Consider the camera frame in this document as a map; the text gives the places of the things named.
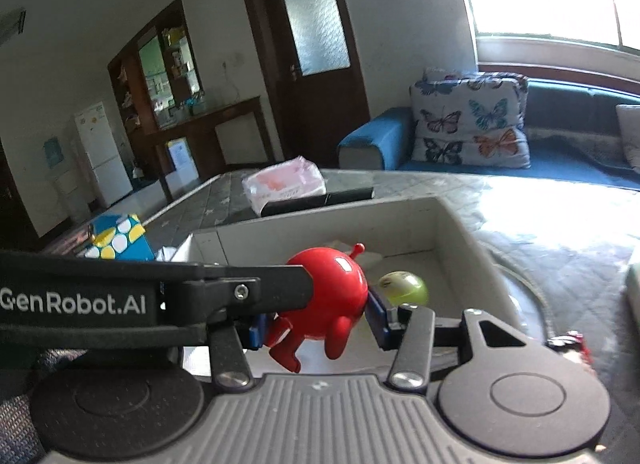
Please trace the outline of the gloved forearm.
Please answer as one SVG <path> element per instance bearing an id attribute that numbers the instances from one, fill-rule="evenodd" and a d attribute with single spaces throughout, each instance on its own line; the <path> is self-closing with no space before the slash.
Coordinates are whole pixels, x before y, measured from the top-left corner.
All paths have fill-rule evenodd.
<path id="1" fill-rule="evenodd" d="M 64 351 L 1 347 L 1 462 L 38 463 L 46 453 L 30 399 L 35 386 L 66 358 Z"/>

